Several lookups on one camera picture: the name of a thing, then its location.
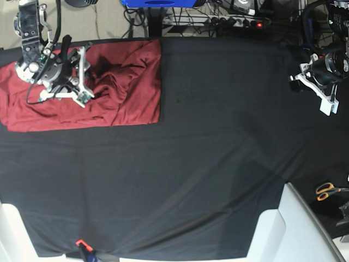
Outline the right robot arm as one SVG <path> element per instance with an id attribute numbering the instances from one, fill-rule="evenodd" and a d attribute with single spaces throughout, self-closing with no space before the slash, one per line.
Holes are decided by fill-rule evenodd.
<path id="1" fill-rule="evenodd" d="M 15 63 L 18 77 L 34 86 L 42 85 L 36 104 L 51 99 L 72 99 L 85 107 L 94 98 L 86 86 L 90 63 L 86 54 L 91 43 L 69 50 L 71 36 L 65 35 L 59 54 L 54 50 L 61 34 L 61 2 L 56 1 L 57 27 L 47 22 L 47 5 L 39 1 L 19 1 L 14 17 L 14 31 L 21 37 L 22 57 Z"/>

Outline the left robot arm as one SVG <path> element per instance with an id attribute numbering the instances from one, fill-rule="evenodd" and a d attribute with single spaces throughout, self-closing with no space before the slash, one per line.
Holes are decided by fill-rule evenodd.
<path id="1" fill-rule="evenodd" d="M 320 5 L 327 9 L 327 22 L 332 42 L 319 47 L 313 40 L 311 13 Z M 339 101 L 336 98 L 339 83 L 348 80 L 348 1 L 314 1 L 302 12 L 302 25 L 306 43 L 312 54 L 309 61 L 299 65 L 300 72 L 288 78 L 296 92 L 311 90 L 320 99 L 320 112 L 336 114 Z"/>

